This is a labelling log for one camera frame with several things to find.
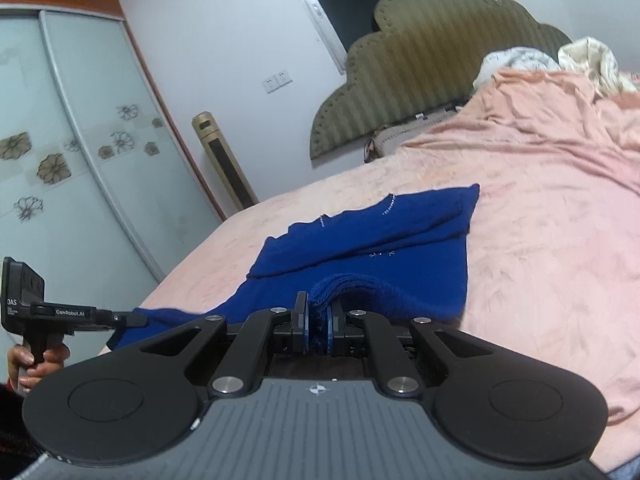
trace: cream bedding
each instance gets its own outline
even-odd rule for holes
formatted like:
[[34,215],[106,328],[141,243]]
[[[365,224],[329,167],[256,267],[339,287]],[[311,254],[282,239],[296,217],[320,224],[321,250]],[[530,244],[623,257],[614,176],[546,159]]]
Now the cream bedding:
[[623,98],[583,75],[499,72],[395,155],[233,216],[143,306],[217,306],[293,222],[479,182],[462,330],[596,384],[610,425],[593,459],[610,470],[640,453],[640,99]]

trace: metal screw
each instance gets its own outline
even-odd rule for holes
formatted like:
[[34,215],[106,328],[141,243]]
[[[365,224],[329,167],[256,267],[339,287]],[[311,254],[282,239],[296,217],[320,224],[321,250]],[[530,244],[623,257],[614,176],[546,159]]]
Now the metal screw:
[[213,383],[211,383],[213,389],[221,394],[233,394],[242,389],[244,383],[237,377],[218,377]]
[[394,377],[386,384],[390,390],[398,394],[410,394],[418,389],[418,381],[411,377]]

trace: cloud-shaped headboard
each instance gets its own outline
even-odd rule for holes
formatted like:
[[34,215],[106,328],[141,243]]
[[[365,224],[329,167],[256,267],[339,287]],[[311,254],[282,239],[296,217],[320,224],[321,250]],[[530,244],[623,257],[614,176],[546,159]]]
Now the cloud-shaped headboard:
[[513,0],[380,0],[379,32],[349,50],[347,82],[314,119],[311,158],[468,96],[490,52],[531,46],[558,60],[571,40]]

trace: human hand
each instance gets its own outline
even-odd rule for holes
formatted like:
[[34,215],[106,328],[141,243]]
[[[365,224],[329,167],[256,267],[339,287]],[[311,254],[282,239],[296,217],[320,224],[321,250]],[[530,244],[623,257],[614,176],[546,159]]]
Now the human hand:
[[27,375],[19,379],[25,392],[29,392],[43,377],[51,375],[53,372],[62,370],[65,360],[69,358],[70,351],[66,345],[62,344],[55,348],[47,349],[44,352],[44,362],[33,368],[33,355],[24,346],[15,345],[7,352],[7,367],[9,369],[9,380],[15,391],[18,390],[18,374],[20,368],[27,369]]

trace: sliding door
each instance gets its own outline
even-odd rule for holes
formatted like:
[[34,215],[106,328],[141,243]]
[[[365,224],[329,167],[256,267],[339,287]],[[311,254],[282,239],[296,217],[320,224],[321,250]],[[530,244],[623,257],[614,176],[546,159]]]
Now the sliding door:
[[220,225],[120,22],[43,11],[52,65],[93,172],[158,278]]
[[[138,306],[158,282],[89,171],[35,17],[0,16],[0,118],[0,258],[33,267],[48,301]],[[109,336],[66,338],[70,362],[97,355]],[[0,328],[0,380],[13,343]]]

